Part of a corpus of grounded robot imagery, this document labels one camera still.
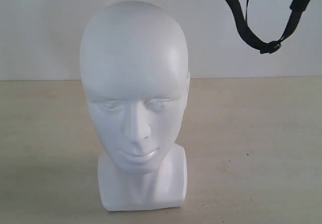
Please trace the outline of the white mannequin head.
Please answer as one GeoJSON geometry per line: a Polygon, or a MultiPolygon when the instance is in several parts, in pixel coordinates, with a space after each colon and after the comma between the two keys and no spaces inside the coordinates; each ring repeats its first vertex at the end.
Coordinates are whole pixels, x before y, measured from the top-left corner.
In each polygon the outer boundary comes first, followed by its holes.
{"type": "Polygon", "coordinates": [[[187,160],[176,140],[190,74],[179,23],[150,3],[112,4],[88,23],[79,59],[89,114],[104,148],[98,161],[104,208],[182,206],[187,160]]]}

